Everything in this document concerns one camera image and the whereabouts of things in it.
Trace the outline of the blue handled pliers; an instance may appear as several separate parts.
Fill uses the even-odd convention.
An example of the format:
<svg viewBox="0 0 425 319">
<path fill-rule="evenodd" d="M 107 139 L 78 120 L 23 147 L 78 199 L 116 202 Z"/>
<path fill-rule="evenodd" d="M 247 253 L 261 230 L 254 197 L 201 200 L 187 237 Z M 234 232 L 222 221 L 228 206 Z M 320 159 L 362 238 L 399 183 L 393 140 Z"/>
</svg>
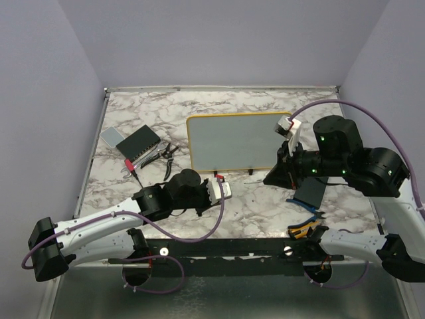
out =
<svg viewBox="0 0 425 319">
<path fill-rule="evenodd" d="M 312 213 L 313 214 L 313 217 L 310 218 L 310 220 L 312 220 L 312 221 L 316 221 L 318 219 L 325 219 L 325 217 L 323 216 L 325 214 L 325 212 L 318 211 L 313 206 L 310 206 L 308 204 L 302 203 L 301 201 L 298 201 L 296 199 L 286 199 L 286 202 L 293 203 L 293 204 L 295 204 L 297 206 L 300 206 L 300 207 L 304 208 L 305 210 L 309 211 L 310 213 Z"/>
</svg>

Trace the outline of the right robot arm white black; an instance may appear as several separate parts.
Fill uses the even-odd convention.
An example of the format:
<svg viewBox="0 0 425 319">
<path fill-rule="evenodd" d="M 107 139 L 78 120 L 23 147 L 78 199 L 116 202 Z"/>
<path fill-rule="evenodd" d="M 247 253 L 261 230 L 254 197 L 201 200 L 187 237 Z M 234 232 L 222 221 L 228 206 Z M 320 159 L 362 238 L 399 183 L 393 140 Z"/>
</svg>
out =
<svg viewBox="0 0 425 319">
<path fill-rule="evenodd" d="M 395 228 L 387 235 L 366 236 L 318 226 L 305 240 L 306 255 L 313 260 L 354 257 L 381 265 L 404 282 L 424 282 L 424 218 L 415 207 L 413 174 L 401 157 L 387 148 L 364 147 L 356 123 L 341 116 L 314 123 L 316 151 L 303 149 L 300 127 L 300 121 L 287 116 L 276 123 L 275 132 L 286 140 L 264 184 L 297 190 L 308 177 L 341 177 L 370 198 Z"/>
</svg>

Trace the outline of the yellow framed whiteboard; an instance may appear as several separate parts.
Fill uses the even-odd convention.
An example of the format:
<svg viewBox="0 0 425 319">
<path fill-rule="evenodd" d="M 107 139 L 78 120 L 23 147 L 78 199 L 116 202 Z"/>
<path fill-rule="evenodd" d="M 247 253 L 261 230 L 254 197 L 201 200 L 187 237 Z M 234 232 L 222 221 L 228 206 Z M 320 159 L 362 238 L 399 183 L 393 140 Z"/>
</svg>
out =
<svg viewBox="0 0 425 319">
<path fill-rule="evenodd" d="M 197 172 L 270 169 L 284 141 L 274 126 L 287 112 L 194 115 L 187 118 L 191 167 Z"/>
</svg>

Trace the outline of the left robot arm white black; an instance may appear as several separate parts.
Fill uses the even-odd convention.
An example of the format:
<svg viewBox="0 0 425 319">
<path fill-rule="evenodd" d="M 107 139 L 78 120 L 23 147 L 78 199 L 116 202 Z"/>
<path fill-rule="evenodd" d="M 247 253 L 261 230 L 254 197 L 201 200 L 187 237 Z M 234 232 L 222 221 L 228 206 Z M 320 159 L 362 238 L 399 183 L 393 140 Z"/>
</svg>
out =
<svg viewBox="0 0 425 319">
<path fill-rule="evenodd" d="M 102 259 L 142 261 L 147 247 L 138 229 L 157 225 L 174 210 L 203 212 L 223 205 L 225 188 L 219 179 L 201 179 L 192 169 L 184 169 L 169 181 L 144 187 L 121 203 L 88 217 L 55 223 L 50 217 L 36 222 L 29 237 L 29 252 L 22 268 L 32 270 L 38 282 L 63 275 L 70 267 Z"/>
</svg>

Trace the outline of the yellow black utility knife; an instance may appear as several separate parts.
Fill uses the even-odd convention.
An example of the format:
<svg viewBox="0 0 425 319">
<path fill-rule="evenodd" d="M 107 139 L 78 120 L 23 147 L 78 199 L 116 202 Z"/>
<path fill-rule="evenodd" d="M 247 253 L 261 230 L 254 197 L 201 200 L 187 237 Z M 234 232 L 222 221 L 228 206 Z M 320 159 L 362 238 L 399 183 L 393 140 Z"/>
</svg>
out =
<svg viewBox="0 0 425 319">
<path fill-rule="evenodd" d="M 310 231 L 314 230 L 318 225 L 320 225 L 322 223 L 322 220 L 324 219 L 324 217 L 311 217 L 303 223 L 299 223 L 297 225 L 289 225 L 287 227 L 288 235 L 293 240 L 306 237 L 307 234 Z"/>
</svg>

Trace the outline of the black pruning shears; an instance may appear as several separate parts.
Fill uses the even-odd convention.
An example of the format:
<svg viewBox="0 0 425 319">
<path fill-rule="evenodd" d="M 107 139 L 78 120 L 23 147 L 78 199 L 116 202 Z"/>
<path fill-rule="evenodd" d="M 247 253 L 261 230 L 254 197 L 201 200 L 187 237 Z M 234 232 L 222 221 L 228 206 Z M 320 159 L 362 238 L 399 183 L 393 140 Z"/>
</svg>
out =
<svg viewBox="0 0 425 319">
<path fill-rule="evenodd" d="M 165 172 L 165 176 L 163 178 L 163 181 L 167 181 L 168 178 L 171 175 L 171 170 L 172 170 L 172 164 L 173 164 L 173 160 L 174 160 L 174 153 L 179 149 L 179 146 L 175 146 L 174 148 L 171 147 L 171 143 L 168 143 L 165 146 L 165 149 L 160 151 L 161 157 L 163 157 L 164 159 L 167 160 L 167 164 L 166 164 L 166 172 Z"/>
</svg>

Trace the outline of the white marker pen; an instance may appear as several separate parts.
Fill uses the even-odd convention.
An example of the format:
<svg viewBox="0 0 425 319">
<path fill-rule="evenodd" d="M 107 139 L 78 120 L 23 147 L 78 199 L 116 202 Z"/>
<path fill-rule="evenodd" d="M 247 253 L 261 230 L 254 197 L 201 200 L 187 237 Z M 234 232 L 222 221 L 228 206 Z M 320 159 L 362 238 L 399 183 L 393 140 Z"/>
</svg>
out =
<svg viewBox="0 0 425 319">
<path fill-rule="evenodd" d="M 263 180 L 262 179 L 258 179 L 256 181 L 244 182 L 244 185 L 252 185 L 252 184 L 256 184 L 256 183 L 263 183 Z"/>
</svg>

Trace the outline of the grey white small device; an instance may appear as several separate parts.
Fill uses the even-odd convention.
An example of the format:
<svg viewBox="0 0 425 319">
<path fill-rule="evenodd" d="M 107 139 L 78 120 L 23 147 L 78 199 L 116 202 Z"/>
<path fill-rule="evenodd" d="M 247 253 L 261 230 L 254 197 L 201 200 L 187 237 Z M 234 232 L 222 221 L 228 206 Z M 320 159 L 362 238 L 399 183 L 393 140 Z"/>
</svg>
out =
<svg viewBox="0 0 425 319">
<path fill-rule="evenodd" d="M 124 137 L 114 127 L 109 127 L 102 131 L 100 133 L 100 138 L 109 148 L 115 148 L 124 140 Z"/>
</svg>

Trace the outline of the aluminium table frame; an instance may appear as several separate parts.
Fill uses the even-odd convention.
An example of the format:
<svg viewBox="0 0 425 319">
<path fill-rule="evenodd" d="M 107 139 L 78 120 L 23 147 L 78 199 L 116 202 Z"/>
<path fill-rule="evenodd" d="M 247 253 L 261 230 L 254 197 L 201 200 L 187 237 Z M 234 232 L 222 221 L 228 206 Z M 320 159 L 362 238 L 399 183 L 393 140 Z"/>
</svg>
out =
<svg viewBox="0 0 425 319">
<path fill-rule="evenodd" d="M 337 98 L 334 86 L 241 88 L 229 86 L 109 88 L 102 108 L 98 135 L 115 127 L 124 136 L 142 124 L 158 129 L 163 138 L 180 144 L 183 155 L 177 168 L 190 166 L 185 121 L 188 116 L 210 113 L 295 111 L 308 102 Z M 135 191 L 136 182 L 119 177 L 118 151 L 97 137 L 90 170 L 84 180 L 74 217 L 94 213 L 118 203 Z M 278 236 L 284 222 L 301 217 L 300 209 L 270 212 L 267 201 L 283 199 L 282 191 L 237 183 L 240 195 L 231 200 L 219 235 L 261 238 Z M 331 222 L 349 230 L 375 235 L 373 208 L 355 191 L 332 187 L 325 192 L 323 208 Z M 333 290 L 310 284 L 304 276 L 192 276 L 182 290 L 154 295 L 122 288 L 119 265 L 106 261 L 78 266 L 48 284 L 38 318 L 424 318 L 423 288 L 384 274 L 370 265 L 353 288 Z"/>
</svg>

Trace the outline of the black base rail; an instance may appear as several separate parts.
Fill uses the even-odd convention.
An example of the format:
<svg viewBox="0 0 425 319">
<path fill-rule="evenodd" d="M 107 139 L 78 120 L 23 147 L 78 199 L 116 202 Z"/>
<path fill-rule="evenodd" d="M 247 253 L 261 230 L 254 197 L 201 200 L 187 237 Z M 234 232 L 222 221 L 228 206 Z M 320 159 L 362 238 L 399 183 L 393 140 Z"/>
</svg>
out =
<svg viewBox="0 0 425 319">
<path fill-rule="evenodd" d="M 183 266 L 185 276 L 262 276 L 282 274 L 302 276 L 303 263 L 320 264 L 327 254 L 307 239 L 207 239 L 200 243 L 180 243 L 171 239 L 148 239 L 154 256 L 152 274 L 181 275 L 173 261 L 158 254 L 166 248 Z"/>
</svg>

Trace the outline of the black network switch box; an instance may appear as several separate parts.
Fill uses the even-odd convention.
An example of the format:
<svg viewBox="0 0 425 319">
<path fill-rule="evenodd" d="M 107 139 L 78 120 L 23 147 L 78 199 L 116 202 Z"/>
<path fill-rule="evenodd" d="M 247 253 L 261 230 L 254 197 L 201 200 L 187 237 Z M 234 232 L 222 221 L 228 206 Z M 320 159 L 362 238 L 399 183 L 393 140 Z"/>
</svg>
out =
<svg viewBox="0 0 425 319">
<path fill-rule="evenodd" d="M 144 125 L 116 147 L 127 160 L 134 162 L 160 141 L 161 138 L 149 126 Z"/>
</svg>

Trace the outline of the black flat box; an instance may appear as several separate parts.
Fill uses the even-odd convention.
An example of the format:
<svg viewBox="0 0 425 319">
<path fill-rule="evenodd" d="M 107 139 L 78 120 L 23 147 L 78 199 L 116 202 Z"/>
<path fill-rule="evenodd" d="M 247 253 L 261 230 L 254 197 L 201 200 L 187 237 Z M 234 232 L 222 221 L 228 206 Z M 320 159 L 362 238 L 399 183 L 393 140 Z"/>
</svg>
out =
<svg viewBox="0 0 425 319">
<path fill-rule="evenodd" d="M 307 177 L 294 193 L 293 199 L 307 206 L 319 209 L 326 189 L 327 177 Z"/>
</svg>

